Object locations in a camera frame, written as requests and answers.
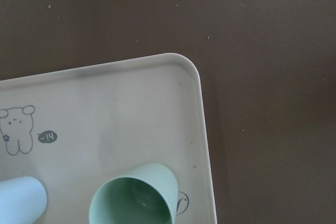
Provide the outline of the cream rabbit tray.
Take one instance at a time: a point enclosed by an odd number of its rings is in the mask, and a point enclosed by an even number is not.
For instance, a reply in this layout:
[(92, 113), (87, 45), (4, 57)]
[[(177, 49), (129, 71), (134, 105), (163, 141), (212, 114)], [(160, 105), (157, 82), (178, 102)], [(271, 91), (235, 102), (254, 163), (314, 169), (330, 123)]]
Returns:
[(195, 65), (165, 53), (1, 81), (1, 114), (33, 112), (33, 148), (7, 153), (1, 180), (39, 179), (39, 223), (88, 223), (97, 189), (146, 163), (178, 182), (177, 223), (216, 223), (202, 89)]

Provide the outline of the light blue cup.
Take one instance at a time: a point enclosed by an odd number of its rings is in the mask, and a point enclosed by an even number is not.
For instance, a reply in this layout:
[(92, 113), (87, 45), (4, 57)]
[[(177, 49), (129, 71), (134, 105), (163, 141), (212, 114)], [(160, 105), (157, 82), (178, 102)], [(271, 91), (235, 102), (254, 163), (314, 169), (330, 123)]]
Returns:
[(1, 181), (1, 223), (34, 223), (47, 208), (43, 184), (23, 176)]

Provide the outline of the green cup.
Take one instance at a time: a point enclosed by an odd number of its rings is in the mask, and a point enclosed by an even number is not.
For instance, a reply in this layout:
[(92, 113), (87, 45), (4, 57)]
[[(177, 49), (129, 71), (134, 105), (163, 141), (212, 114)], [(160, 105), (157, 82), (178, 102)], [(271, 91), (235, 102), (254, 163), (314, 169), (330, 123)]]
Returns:
[(178, 188), (175, 175), (166, 166), (138, 166), (96, 191), (89, 223), (175, 223)]

